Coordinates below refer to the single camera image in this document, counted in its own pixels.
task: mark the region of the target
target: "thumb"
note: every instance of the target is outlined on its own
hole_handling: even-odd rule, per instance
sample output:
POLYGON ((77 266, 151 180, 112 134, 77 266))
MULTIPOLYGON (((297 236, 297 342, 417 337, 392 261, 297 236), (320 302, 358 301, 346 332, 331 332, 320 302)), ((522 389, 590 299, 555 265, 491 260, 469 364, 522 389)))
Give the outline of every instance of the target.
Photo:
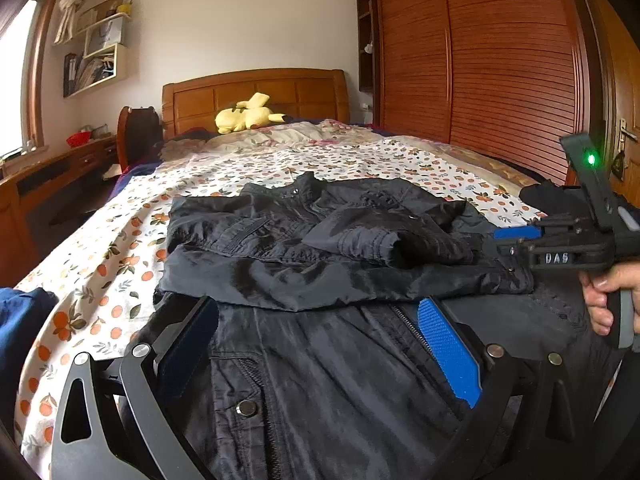
POLYGON ((611 267, 604 276, 593 280, 600 292, 613 292, 619 288, 640 288, 640 262, 628 262, 611 267))

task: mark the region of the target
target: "wooden chair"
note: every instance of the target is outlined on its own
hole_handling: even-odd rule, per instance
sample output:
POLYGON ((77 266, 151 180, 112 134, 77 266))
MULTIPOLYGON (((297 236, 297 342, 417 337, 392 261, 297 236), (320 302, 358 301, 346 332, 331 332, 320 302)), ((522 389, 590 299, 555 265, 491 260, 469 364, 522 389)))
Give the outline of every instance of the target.
POLYGON ((153 107, 125 106, 120 111, 116 131, 116 149, 122 171, 152 154, 161 141, 162 124, 153 107))

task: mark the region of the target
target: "window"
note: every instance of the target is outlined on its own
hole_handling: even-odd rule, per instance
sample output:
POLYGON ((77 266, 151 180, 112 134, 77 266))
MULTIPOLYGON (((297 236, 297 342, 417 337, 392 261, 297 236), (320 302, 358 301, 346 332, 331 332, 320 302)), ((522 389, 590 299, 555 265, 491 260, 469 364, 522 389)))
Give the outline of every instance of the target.
POLYGON ((0 38, 0 157, 19 153, 26 146, 23 127, 23 103, 26 86, 23 84, 30 53, 30 33, 38 3, 29 0, 0 38))

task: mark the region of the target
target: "pikachu plush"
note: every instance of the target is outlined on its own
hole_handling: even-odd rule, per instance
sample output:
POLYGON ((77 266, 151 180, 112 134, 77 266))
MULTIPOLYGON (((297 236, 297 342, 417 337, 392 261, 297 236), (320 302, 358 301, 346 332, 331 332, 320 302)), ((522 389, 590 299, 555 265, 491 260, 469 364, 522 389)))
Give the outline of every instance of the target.
POLYGON ((274 114, 265 104, 267 94, 256 92, 248 101, 239 101, 236 108, 227 108, 216 115, 219 134, 241 132, 250 128, 261 128, 269 123, 283 123, 284 114, 274 114))

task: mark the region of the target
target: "blue gripper pad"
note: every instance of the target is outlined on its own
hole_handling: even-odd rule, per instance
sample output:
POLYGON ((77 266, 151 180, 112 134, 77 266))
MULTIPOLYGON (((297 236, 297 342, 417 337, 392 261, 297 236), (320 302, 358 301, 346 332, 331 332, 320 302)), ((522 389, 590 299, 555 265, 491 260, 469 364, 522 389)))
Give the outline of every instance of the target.
POLYGON ((480 368, 437 305, 425 298, 418 307, 418 328, 427 340, 454 395, 474 407, 480 397, 480 368))
POLYGON ((535 225, 525 225, 520 227, 503 227, 494 231, 494 239, 523 238, 525 240, 535 240, 542 236, 542 230, 535 225))

